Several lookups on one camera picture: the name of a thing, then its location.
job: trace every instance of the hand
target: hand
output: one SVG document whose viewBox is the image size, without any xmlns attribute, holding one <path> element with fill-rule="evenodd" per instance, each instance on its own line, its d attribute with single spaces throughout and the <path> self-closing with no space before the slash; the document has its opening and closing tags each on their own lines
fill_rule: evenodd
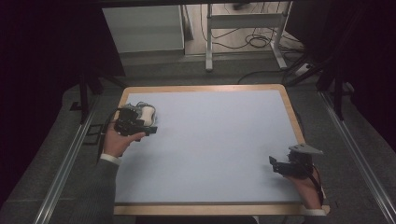
<svg viewBox="0 0 396 224">
<path fill-rule="evenodd" d="M 318 172 L 314 169 L 313 177 L 318 181 Z M 305 179 L 299 179 L 292 176 L 284 176 L 291 183 L 294 184 L 294 187 L 297 188 L 300 196 L 304 201 L 304 206 L 306 209 L 321 209 L 320 200 L 318 196 L 317 189 L 315 188 L 314 183 L 312 183 L 311 179 L 308 177 Z"/>
<path fill-rule="evenodd" d="M 130 136 L 122 136 L 114 130 L 115 121 L 108 124 L 103 152 L 113 157 L 119 157 L 126 148 L 135 140 L 146 136 L 145 133 L 136 133 Z"/>
</svg>

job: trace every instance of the white cuff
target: white cuff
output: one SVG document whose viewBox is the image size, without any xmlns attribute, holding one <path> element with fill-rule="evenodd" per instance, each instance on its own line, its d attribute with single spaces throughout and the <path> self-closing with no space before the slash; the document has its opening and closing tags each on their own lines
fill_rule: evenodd
<svg viewBox="0 0 396 224">
<path fill-rule="evenodd" d="M 111 161 L 117 165 L 121 164 L 121 160 L 119 158 L 115 158 L 115 157 L 107 155 L 105 153 L 102 153 L 102 155 L 100 155 L 100 159 L 105 160 L 105 161 Z"/>
<path fill-rule="evenodd" d="M 305 209 L 304 215 L 306 216 L 326 216 L 323 209 Z"/>
</svg>

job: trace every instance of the gray sleeve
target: gray sleeve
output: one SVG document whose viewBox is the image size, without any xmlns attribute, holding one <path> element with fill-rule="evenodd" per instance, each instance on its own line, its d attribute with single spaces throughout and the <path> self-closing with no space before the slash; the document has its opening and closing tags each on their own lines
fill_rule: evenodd
<svg viewBox="0 0 396 224">
<path fill-rule="evenodd" d="M 113 223 L 118 169 L 113 162 L 99 160 L 78 198 L 69 223 Z"/>
<path fill-rule="evenodd" d="M 327 224 L 329 218 L 327 216 L 305 216 L 304 224 Z"/>
</svg>

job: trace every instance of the wall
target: wall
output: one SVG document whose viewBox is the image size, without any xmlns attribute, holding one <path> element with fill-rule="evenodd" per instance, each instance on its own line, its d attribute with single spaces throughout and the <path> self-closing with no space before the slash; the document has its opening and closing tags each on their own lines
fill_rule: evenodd
<svg viewBox="0 0 396 224">
<path fill-rule="evenodd" d="M 115 7 L 103 12 L 119 53 L 184 49 L 180 6 Z"/>
</svg>

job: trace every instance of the wooden table frame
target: wooden table frame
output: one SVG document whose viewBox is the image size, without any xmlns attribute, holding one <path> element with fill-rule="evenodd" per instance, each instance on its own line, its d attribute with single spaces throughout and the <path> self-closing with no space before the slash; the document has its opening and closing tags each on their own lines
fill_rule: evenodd
<svg viewBox="0 0 396 224">
<path fill-rule="evenodd" d="M 149 92 L 183 92 L 183 91 L 279 91 L 289 115 L 291 126 L 297 142 L 304 143 L 298 120 L 295 117 L 289 97 L 282 85 L 222 85 L 222 86 L 166 86 L 166 87 L 131 87 L 124 90 L 120 99 L 120 106 L 126 104 L 130 93 Z M 323 205 L 328 213 L 330 206 Z M 304 206 L 301 203 L 224 203 L 224 204 L 128 204 L 115 205 L 115 215 L 132 216 L 254 216 L 254 215 L 301 215 Z"/>
</svg>

